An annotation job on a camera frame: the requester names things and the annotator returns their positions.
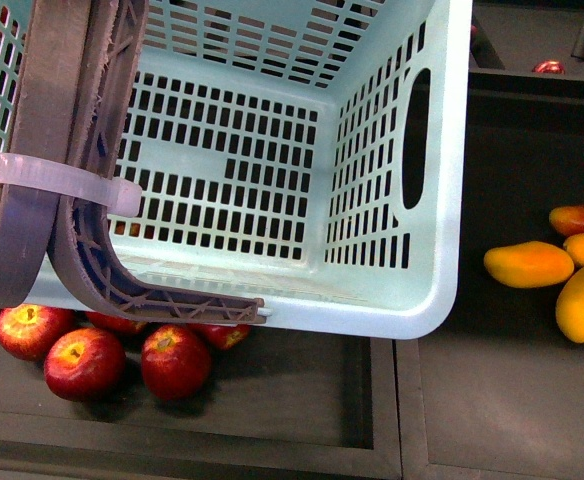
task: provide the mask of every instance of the basket handle hole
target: basket handle hole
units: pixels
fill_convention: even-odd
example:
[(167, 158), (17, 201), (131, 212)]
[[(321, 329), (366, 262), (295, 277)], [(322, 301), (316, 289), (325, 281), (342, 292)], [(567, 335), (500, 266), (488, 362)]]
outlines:
[(416, 76), (410, 93), (405, 119), (403, 163), (401, 166), (403, 206), (410, 210), (418, 205), (425, 181), (425, 153), (430, 110), (430, 70)]

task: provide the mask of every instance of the plastic strap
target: plastic strap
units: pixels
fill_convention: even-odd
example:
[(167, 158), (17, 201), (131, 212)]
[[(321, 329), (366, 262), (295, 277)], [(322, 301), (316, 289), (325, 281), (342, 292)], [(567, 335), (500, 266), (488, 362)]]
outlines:
[(42, 158), (0, 153), (0, 183), (60, 193), (105, 205), (108, 213), (136, 217), (143, 189), (124, 178), (107, 178)]

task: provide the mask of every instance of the apple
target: apple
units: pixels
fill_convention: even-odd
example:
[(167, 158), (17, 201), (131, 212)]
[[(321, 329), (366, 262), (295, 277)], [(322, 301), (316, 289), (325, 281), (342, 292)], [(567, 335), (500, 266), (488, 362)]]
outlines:
[(208, 347), (189, 328), (163, 325), (150, 335), (141, 351), (143, 381), (161, 400), (194, 395), (212, 370)]
[(16, 358), (39, 361), (75, 327), (72, 310), (23, 304), (0, 313), (0, 345)]
[(43, 366), (45, 383), (55, 395), (75, 402), (98, 400), (119, 382), (125, 350), (100, 328), (80, 328), (52, 346)]
[(565, 67), (558, 60), (546, 60), (538, 63), (532, 69), (534, 73), (565, 73)]
[(189, 323), (188, 326), (198, 333), (207, 343), (219, 350), (229, 350), (242, 342), (250, 333), (251, 326), (215, 325), (211, 323)]
[(121, 335), (136, 335), (141, 333), (147, 322), (136, 322), (122, 317), (113, 317), (99, 312), (85, 312), (92, 325)]

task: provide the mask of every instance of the light blue basket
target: light blue basket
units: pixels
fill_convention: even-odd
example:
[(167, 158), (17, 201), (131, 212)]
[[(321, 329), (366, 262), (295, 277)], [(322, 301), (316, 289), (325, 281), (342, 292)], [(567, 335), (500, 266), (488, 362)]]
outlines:
[[(111, 217), (122, 263), (261, 297), (272, 327), (435, 329), (456, 295), (470, 15), (469, 0), (151, 1), (115, 172), (144, 189), (139, 218)], [(427, 119), (407, 122), (415, 80)], [(48, 263), (28, 301), (84, 308)]]

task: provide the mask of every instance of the gray plastic bracket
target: gray plastic bracket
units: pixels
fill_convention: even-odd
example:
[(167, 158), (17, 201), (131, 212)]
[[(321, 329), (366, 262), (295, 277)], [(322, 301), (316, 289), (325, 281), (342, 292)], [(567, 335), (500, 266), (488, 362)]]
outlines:
[[(112, 178), (147, 20), (147, 0), (92, 2), (86, 68), (76, 103), (69, 163)], [(141, 282), (120, 263), (102, 205), (59, 201), (48, 256), (65, 287), (86, 307), (132, 320), (263, 323), (261, 299), (206, 294)]]
[[(87, 2), (33, 3), (9, 151), (67, 163), (89, 7)], [(45, 256), (58, 200), (56, 193), (0, 187), (0, 308), (22, 303), (30, 292)]]

